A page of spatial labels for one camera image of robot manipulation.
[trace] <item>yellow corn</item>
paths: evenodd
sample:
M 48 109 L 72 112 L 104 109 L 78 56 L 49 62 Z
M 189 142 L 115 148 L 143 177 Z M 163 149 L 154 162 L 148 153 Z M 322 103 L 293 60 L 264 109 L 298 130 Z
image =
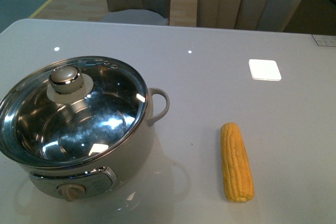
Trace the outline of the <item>yellow corn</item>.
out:
M 246 202 L 254 196 L 253 179 L 242 134 L 235 123 L 220 130 L 222 170 L 226 198 Z

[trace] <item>stainless steel pot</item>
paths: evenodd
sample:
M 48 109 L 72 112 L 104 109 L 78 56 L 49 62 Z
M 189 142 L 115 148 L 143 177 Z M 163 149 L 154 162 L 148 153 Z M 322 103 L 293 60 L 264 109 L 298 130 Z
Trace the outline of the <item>stainless steel pot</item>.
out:
M 152 96 L 166 100 L 153 115 Z M 130 65 L 99 56 L 53 63 L 0 104 L 0 150 L 48 195 L 72 201 L 122 184 L 146 160 L 168 95 Z

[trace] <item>white table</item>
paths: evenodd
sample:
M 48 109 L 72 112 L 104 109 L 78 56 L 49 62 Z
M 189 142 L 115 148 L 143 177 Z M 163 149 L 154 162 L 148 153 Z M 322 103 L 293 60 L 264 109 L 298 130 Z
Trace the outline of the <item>white table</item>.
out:
M 52 198 L 0 154 L 1 224 L 335 223 L 336 47 L 302 34 L 27 19 L 0 34 L 0 49 L 0 97 L 40 67 L 96 55 L 132 65 L 171 99 L 148 162 L 116 191 Z M 276 61 L 282 79 L 252 79 L 249 59 Z M 250 159 L 245 204 L 224 196 L 226 122 Z

